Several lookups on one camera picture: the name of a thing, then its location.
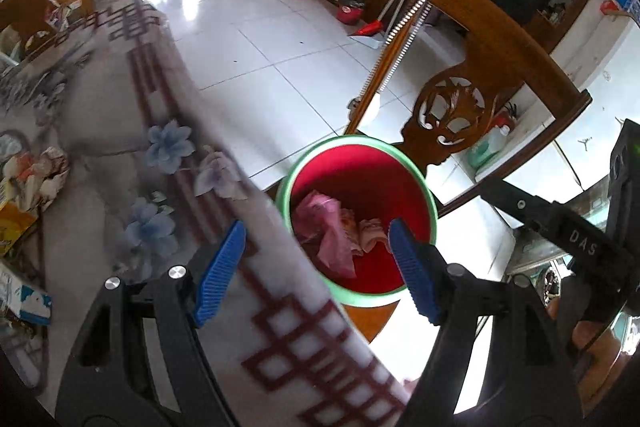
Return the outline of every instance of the pink plastic bag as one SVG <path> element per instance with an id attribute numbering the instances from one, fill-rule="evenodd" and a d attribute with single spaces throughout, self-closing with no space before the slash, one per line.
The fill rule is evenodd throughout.
<path id="1" fill-rule="evenodd" d="M 313 190 L 300 201 L 291 216 L 300 243 L 322 236 L 318 259 L 340 277 L 353 279 L 351 245 L 340 222 L 340 201 Z"/>

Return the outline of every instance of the blue rubber tip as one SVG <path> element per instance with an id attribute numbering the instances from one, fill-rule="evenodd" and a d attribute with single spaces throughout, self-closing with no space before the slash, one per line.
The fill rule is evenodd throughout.
<path id="1" fill-rule="evenodd" d="M 420 261 L 420 244 L 402 219 L 394 219 L 389 225 L 389 247 L 418 313 L 430 323 L 439 324 L 441 309 L 436 303 L 433 280 Z"/>
<path id="2" fill-rule="evenodd" d="M 204 272 L 196 291 L 193 320 L 197 327 L 203 327 L 211 317 L 215 317 L 218 313 L 220 303 L 225 297 L 226 288 L 229 286 L 231 277 L 236 272 L 242 257 L 245 241 L 244 223 L 235 221 Z"/>

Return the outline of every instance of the white tile floor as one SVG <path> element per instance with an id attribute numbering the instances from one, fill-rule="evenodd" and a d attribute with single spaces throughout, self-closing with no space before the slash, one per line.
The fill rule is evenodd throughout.
<path id="1" fill-rule="evenodd" d="M 335 7 L 324 0 L 149 1 L 167 15 L 221 134 L 260 188 L 281 179 L 314 143 L 342 131 L 346 105 L 378 56 L 348 38 L 353 28 L 338 22 Z M 401 140 L 422 85 L 453 65 L 451 54 L 427 42 L 414 41 L 383 93 L 378 117 L 363 132 Z M 453 158 L 430 167 L 427 181 L 442 201 L 471 184 Z M 440 220 L 437 245 L 447 261 L 495 278 L 511 254 L 513 235 L 489 205 L 474 200 Z M 425 321 L 409 300 L 372 344 L 397 378 L 416 378 L 428 349 L 411 341 L 422 354 L 412 348 L 400 356 L 393 339 L 414 339 L 418 324 L 434 335 Z"/>

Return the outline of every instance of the carved wooden decoration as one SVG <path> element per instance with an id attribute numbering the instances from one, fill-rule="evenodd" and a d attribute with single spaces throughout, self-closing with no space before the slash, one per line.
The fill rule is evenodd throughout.
<path id="1" fill-rule="evenodd" d="M 422 88 L 411 118 L 396 144 L 420 171 L 439 165 L 453 153 L 472 146 L 486 133 L 498 101 L 511 94 L 522 78 L 469 34 L 466 59 L 441 71 Z"/>

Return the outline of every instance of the yellow package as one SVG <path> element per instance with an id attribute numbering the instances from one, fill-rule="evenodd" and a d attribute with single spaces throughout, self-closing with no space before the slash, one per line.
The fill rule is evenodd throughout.
<path id="1" fill-rule="evenodd" d="M 0 184 L 0 257 L 3 257 L 19 237 L 38 219 L 21 211 L 13 202 L 16 190 L 9 180 Z"/>

